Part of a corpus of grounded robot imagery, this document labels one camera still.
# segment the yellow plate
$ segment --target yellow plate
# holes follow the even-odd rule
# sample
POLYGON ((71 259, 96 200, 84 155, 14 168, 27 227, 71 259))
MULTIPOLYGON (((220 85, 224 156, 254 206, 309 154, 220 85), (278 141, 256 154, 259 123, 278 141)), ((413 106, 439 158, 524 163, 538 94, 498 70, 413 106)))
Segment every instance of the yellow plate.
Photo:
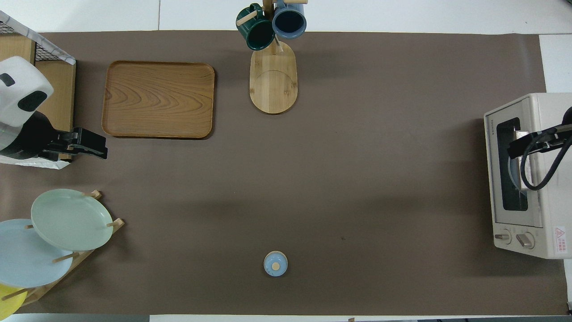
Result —
POLYGON ((20 306, 22 306, 22 303, 24 303, 28 292, 18 294, 6 301, 1 300, 3 296, 12 294, 18 290, 20 290, 20 288, 13 288, 11 286, 0 284, 0 321, 12 315, 20 308, 20 306))

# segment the warning label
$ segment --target warning label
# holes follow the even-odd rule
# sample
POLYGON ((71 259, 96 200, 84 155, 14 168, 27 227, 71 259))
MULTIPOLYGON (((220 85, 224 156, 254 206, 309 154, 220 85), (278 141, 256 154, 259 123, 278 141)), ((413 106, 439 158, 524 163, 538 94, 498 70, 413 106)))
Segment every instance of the warning label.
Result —
POLYGON ((554 228, 554 237, 556 237, 556 243, 554 244, 556 253, 568 253, 568 247, 566 246, 566 229, 564 226, 554 228))

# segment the light green plate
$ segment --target light green plate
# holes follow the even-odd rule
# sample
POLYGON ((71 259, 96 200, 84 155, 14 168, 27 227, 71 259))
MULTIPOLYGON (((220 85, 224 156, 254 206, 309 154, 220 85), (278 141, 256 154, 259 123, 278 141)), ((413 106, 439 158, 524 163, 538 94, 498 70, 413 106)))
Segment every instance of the light green plate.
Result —
POLYGON ((92 197, 69 189, 50 190, 32 204, 32 224, 55 247, 83 251, 105 244, 113 232, 107 209, 92 197))

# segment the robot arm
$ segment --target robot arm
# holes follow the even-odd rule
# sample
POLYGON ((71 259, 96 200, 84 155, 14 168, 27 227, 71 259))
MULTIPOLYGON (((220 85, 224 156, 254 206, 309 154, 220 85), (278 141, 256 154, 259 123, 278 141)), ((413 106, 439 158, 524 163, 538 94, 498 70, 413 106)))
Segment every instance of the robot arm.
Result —
POLYGON ((54 92, 46 77, 22 57, 0 61, 0 155, 58 160, 59 154, 107 158, 105 137, 83 128, 58 131, 36 109, 54 92))

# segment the light blue plate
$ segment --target light blue plate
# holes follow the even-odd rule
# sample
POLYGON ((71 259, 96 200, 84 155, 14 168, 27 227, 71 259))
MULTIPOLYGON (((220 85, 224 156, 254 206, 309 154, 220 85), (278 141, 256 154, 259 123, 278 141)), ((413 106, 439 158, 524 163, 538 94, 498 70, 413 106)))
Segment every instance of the light blue plate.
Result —
POLYGON ((49 284, 65 275, 72 265, 68 258, 58 263, 51 261, 71 252, 56 248, 44 241, 29 219, 0 222, 0 283, 13 287, 33 288, 49 284))

